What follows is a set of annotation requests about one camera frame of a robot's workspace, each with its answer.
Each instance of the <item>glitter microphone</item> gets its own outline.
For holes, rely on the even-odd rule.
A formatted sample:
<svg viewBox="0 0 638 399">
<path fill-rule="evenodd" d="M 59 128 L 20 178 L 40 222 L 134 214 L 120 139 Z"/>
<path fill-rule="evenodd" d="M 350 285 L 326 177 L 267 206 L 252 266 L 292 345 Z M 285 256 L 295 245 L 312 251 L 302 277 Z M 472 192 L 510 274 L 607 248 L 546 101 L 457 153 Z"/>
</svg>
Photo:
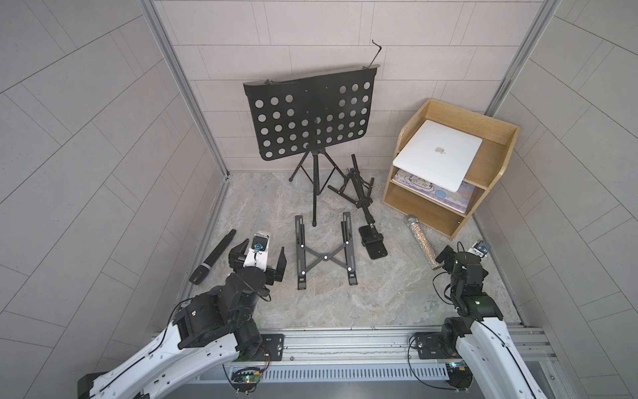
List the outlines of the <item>glitter microphone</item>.
<svg viewBox="0 0 638 399">
<path fill-rule="evenodd" d="M 421 230 L 421 226 L 419 226 L 419 220 L 416 218 L 416 216 L 406 216 L 405 224 L 407 224 L 410 230 L 412 230 L 412 234 L 414 235 L 414 238 L 417 239 L 417 242 L 419 243 L 423 254 L 425 254 L 428 263 L 430 263 L 430 267 L 432 267 L 432 270 L 436 270 L 441 267 L 441 265 L 436 262 L 436 255 L 434 254 L 430 243 L 427 242 L 426 235 L 423 233 L 423 230 Z"/>
</svg>

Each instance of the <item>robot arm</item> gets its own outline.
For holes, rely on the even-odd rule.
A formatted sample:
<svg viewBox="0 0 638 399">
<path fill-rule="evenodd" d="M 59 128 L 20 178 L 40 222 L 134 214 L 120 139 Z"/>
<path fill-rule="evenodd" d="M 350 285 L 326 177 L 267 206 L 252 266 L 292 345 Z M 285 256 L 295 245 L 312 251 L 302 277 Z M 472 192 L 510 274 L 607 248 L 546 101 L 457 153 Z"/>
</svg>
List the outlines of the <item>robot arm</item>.
<svg viewBox="0 0 638 399">
<path fill-rule="evenodd" d="M 445 319 L 443 341 L 468 365 L 486 398 L 547 399 L 514 345 L 503 315 L 483 292 L 481 256 L 447 246 L 436 258 L 450 274 L 448 297 L 460 317 Z"/>
<path fill-rule="evenodd" d="M 486 398 L 547 399 L 523 361 L 507 325 L 496 317 L 474 320 L 456 350 L 469 366 Z"/>
<path fill-rule="evenodd" d="M 265 285 L 280 282 L 286 268 L 283 247 L 277 268 L 265 266 L 268 240 L 268 233 L 258 232 L 248 255 L 248 240 L 230 250 L 234 271 L 224 285 L 191 298 L 157 338 L 114 370 L 82 377 L 78 397 L 159 399 L 213 366 L 254 357 L 262 345 L 255 306 L 270 294 Z M 257 262 L 244 267 L 251 257 Z"/>
</svg>

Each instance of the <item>music stand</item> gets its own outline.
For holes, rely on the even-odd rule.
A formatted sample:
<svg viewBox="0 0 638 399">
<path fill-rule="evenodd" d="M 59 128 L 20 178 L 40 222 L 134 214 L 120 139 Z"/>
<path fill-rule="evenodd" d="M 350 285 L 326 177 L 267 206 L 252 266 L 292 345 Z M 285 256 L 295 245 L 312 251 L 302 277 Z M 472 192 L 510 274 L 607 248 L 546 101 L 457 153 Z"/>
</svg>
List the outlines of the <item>music stand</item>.
<svg viewBox="0 0 638 399">
<path fill-rule="evenodd" d="M 325 149 L 366 134 L 378 67 L 371 65 L 244 83 L 262 159 L 271 161 L 304 154 L 288 180 L 292 181 L 302 169 L 313 184 L 313 226 L 316 226 L 317 195 L 335 170 L 346 177 Z M 303 166 L 308 154 L 313 156 L 313 177 Z M 332 171 L 321 188 L 319 154 L 332 164 Z"/>
</svg>

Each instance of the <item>wooden organizer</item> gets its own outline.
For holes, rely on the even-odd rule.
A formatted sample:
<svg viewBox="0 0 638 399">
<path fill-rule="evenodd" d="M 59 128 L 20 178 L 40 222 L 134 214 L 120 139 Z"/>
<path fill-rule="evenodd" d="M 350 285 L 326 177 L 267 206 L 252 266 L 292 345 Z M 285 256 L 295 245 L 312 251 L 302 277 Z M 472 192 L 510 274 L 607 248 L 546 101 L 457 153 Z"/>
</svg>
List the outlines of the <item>wooden organizer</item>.
<svg viewBox="0 0 638 399">
<path fill-rule="evenodd" d="M 483 139 L 463 179 L 476 186 L 467 212 L 461 213 L 396 184 L 392 177 L 399 168 L 395 166 L 390 168 L 383 203 L 406 215 L 416 216 L 419 221 L 454 239 L 505 172 L 521 127 L 430 99 L 401 129 L 394 157 L 427 119 Z"/>
</svg>

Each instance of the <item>laptop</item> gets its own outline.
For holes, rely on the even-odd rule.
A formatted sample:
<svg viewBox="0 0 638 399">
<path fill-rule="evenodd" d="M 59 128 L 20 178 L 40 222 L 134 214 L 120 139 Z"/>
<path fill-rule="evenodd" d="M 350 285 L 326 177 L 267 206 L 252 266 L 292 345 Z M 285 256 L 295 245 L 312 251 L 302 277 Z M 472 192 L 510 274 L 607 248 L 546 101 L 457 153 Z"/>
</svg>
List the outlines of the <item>laptop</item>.
<svg viewBox="0 0 638 399">
<path fill-rule="evenodd" d="M 483 139 L 430 120 L 392 164 L 452 192 L 458 191 Z"/>
</svg>

